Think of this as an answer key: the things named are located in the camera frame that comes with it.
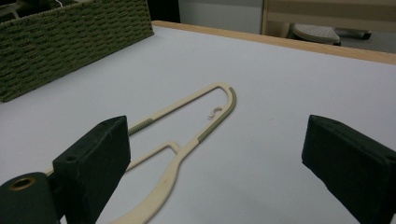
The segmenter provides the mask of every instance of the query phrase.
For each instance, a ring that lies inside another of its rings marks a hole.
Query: woven texture
[[[0,23],[6,102],[153,35],[145,0],[96,0]]]

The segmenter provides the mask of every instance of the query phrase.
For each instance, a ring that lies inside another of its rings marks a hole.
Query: table edge
[[[269,35],[255,35],[255,34],[249,34],[243,32],[222,30],[217,28],[209,28],[204,26],[175,23],[169,21],[153,21],[152,25],[183,30],[183,31],[190,31],[200,34],[218,35],[218,36],[230,37],[235,39],[248,40],[248,41],[270,44],[270,45],[275,45],[290,49],[300,49],[300,50],[312,51],[316,53],[323,53],[323,54],[359,59],[359,60],[376,62],[376,63],[396,64],[396,54],[368,50],[368,49],[353,49],[353,48],[346,48],[346,47],[339,47],[332,45],[324,45],[318,43],[304,42],[300,40],[273,37]]]

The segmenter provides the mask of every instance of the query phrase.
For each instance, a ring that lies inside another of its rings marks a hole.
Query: beige plastic hanger
[[[216,115],[215,119],[212,119],[198,134],[196,134],[184,147],[180,147],[177,145],[176,142],[167,142],[160,145],[157,148],[151,150],[148,154],[144,155],[143,157],[137,159],[136,161],[131,161],[130,165],[128,166],[126,172],[136,167],[136,165],[140,164],[141,162],[149,159],[150,157],[154,156],[158,152],[162,151],[165,148],[172,148],[175,152],[176,156],[172,159],[172,161],[168,164],[165,172],[161,180],[158,182],[157,186],[154,190],[148,195],[146,199],[143,200],[137,207],[135,207],[131,212],[125,214],[124,216],[118,218],[113,224],[132,224],[132,223],[147,223],[163,206],[166,199],[168,198],[172,188],[177,179],[177,172],[179,165],[182,161],[195,149],[200,143],[202,143],[232,112],[236,105],[236,95],[235,91],[232,87],[228,86],[225,83],[215,83],[212,84],[176,103],[173,105],[169,105],[165,109],[153,114],[152,116],[143,119],[142,121],[138,122],[136,125],[132,126],[129,129],[129,135],[139,132],[140,130],[146,128],[157,119],[160,119],[173,111],[181,108],[182,106],[206,95],[207,93],[215,90],[215,89],[222,89],[228,97],[227,104],[223,106],[216,107],[209,117],[215,117],[215,113],[218,112],[219,114]]]

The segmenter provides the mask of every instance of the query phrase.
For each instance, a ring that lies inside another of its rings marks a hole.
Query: chair wheel
[[[371,33],[364,33],[361,39],[370,39],[370,37],[371,37]]]

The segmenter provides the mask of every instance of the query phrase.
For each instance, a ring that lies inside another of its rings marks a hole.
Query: floor
[[[363,32],[341,29],[334,29],[334,31],[340,36],[343,47],[396,53],[396,33],[373,31],[371,37],[364,40],[362,39]],[[291,29],[288,38],[296,39]]]

